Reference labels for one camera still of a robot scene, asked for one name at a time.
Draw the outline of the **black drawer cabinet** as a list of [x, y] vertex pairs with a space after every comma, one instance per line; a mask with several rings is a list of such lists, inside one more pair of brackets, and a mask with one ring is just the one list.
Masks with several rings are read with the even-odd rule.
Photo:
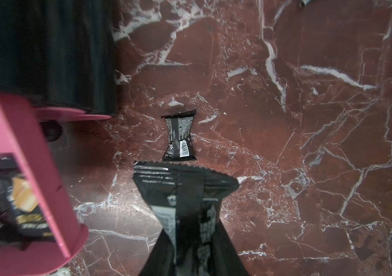
[[117, 112], [112, 1], [0, 1], [0, 92]]

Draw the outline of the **pink top drawer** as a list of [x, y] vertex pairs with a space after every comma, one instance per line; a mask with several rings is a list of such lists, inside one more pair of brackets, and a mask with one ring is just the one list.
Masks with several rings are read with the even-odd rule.
[[0, 93], [0, 276], [45, 276], [70, 262], [89, 230], [73, 211], [48, 143], [69, 108]]

